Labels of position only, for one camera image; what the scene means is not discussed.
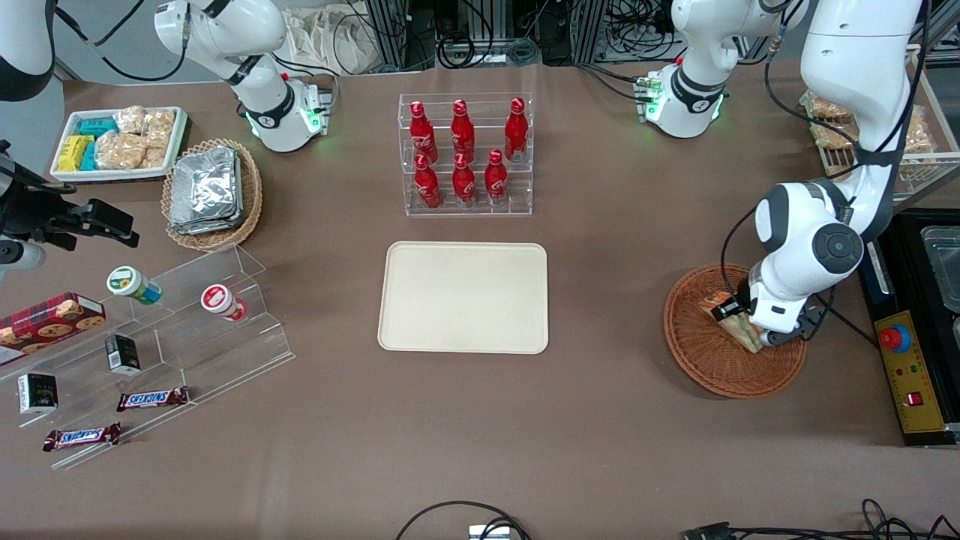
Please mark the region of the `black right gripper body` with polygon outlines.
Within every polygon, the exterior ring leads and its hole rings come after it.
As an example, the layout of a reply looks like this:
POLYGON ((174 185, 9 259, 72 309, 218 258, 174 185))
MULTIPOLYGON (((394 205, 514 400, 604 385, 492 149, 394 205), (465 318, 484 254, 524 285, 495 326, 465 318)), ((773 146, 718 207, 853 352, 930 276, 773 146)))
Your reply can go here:
POLYGON ((2 174, 2 233, 21 242, 45 242, 45 225, 58 224, 76 228, 76 204, 63 199, 75 194, 75 185, 68 182, 51 184, 43 178, 28 175, 2 174))

